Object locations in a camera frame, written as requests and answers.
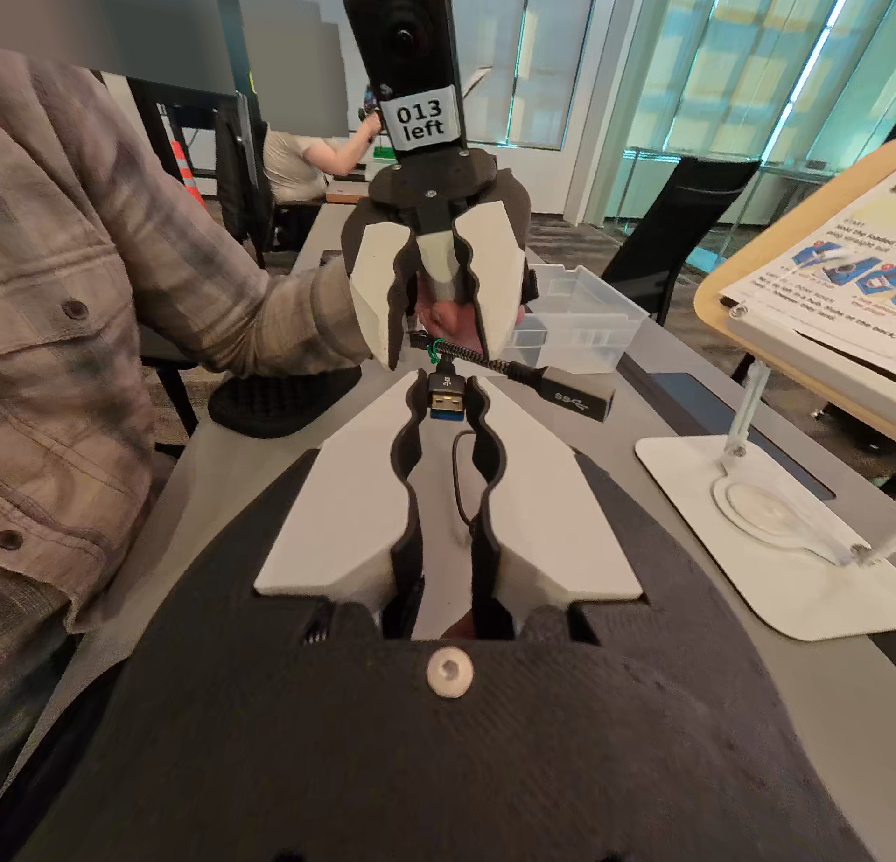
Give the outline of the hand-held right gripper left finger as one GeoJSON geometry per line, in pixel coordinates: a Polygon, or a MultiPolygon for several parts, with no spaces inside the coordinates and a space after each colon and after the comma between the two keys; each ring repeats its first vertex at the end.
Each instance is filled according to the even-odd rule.
{"type": "Polygon", "coordinates": [[[261,596],[362,604],[386,629],[416,624],[425,589],[420,506],[428,374],[409,373],[318,449],[255,579],[261,596]]]}

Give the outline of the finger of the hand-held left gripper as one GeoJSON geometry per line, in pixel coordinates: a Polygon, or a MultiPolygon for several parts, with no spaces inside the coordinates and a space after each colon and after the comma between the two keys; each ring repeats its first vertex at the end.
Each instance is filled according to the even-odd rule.
{"type": "Polygon", "coordinates": [[[441,334],[440,309],[413,230],[374,205],[358,205],[347,220],[347,274],[356,315],[376,362],[398,367],[407,315],[441,334]]]}
{"type": "Polygon", "coordinates": [[[516,329],[525,278],[520,247],[501,200],[477,204],[453,224],[484,354],[495,359],[516,329]]]}

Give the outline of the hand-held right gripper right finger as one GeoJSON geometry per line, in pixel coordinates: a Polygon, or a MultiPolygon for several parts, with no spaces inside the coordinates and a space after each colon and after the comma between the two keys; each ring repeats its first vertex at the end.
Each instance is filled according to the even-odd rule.
{"type": "Polygon", "coordinates": [[[486,483],[472,537],[476,629],[512,631],[545,606],[640,600],[589,481],[596,464],[487,380],[470,382],[470,426],[486,483]]]}

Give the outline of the clear plastic organizer box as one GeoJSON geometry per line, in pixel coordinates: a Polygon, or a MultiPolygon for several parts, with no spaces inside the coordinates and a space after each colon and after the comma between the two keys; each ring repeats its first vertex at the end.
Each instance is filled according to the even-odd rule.
{"type": "Polygon", "coordinates": [[[570,374],[614,373],[648,313],[583,266],[535,264],[530,270],[539,295],[499,358],[570,374]]]}

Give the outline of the person's left forearm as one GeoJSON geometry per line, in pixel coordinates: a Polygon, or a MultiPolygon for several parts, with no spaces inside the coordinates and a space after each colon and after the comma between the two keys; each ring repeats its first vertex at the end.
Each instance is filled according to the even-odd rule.
{"type": "Polygon", "coordinates": [[[157,294],[138,321],[185,358],[233,377],[319,375],[372,358],[344,257],[297,275],[226,270],[221,288],[200,279],[157,294]]]}

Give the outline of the person's left hand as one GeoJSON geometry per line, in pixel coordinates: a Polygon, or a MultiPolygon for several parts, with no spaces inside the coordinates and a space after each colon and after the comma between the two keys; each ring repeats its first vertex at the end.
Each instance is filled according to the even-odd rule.
{"type": "Polygon", "coordinates": [[[432,288],[425,281],[425,275],[417,279],[414,318],[420,329],[438,339],[446,339],[477,353],[485,352],[477,333],[476,306],[437,300],[432,288]]]}

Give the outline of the black foam wrist rest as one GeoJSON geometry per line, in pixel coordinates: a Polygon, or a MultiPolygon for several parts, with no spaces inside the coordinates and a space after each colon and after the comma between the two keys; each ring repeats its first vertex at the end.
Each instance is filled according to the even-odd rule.
{"type": "Polygon", "coordinates": [[[255,439],[279,439],[318,421],[363,377],[361,367],[317,375],[230,378],[209,398],[215,424],[255,439]]]}

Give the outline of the black office chair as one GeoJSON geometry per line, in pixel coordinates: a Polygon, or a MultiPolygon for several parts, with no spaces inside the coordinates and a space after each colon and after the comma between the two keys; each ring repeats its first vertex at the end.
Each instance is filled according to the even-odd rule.
{"type": "Polygon", "coordinates": [[[269,252],[300,252],[325,200],[325,188],[302,200],[278,201],[264,170],[268,124],[253,122],[243,96],[222,98],[215,114],[217,200],[224,227],[250,241],[260,267],[269,252]]]}
{"type": "Polygon", "coordinates": [[[682,157],[601,280],[663,325],[689,255],[758,168],[757,160],[682,157]]]}

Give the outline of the dark desk mat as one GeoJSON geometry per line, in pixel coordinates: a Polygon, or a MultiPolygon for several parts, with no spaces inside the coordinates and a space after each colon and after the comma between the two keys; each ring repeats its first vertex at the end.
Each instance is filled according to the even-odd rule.
{"type": "MultiPolygon", "coordinates": [[[[629,354],[622,357],[618,372],[674,434],[682,437],[727,434],[733,424],[734,411],[691,374],[648,373],[629,354]]],[[[765,449],[816,498],[821,501],[836,498],[836,493],[826,483],[771,442],[762,431],[752,427],[748,439],[765,449]]]]}

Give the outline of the white document stand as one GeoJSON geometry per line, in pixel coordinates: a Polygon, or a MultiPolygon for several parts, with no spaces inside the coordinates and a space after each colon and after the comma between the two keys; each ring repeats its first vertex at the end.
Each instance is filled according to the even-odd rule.
{"type": "Polygon", "coordinates": [[[748,431],[771,369],[753,363],[726,436],[643,438],[634,453],[747,606],[800,643],[895,631],[895,536],[868,545],[748,431]]]}

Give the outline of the orange traffic cone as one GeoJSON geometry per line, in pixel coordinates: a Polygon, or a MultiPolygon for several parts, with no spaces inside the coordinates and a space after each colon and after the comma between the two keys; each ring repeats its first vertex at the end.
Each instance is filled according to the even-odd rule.
{"type": "Polygon", "coordinates": [[[204,207],[207,209],[206,202],[196,185],[196,178],[194,176],[194,168],[191,166],[190,156],[185,148],[185,134],[176,122],[170,121],[170,127],[172,132],[172,151],[181,173],[181,181],[191,196],[204,207]]]}

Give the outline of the instruction sheet on stand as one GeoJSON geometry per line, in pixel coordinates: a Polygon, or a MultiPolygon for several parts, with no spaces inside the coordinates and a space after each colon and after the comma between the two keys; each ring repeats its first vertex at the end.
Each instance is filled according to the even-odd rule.
{"type": "Polygon", "coordinates": [[[895,379],[809,339],[804,330],[751,313],[736,316],[723,304],[733,284],[751,279],[798,241],[840,216],[862,193],[895,176],[895,142],[885,143],[846,172],[824,185],[790,214],[711,274],[698,289],[694,311],[714,333],[772,369],[895,439],[895,379]]]}

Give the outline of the printed instruction sheet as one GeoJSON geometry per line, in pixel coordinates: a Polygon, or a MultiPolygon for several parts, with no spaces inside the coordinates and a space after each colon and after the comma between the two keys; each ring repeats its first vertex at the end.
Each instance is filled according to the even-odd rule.
{"type": "Polygon", "coordinates": [[[719,296],[895,374],[895,176],[719,296]]]}

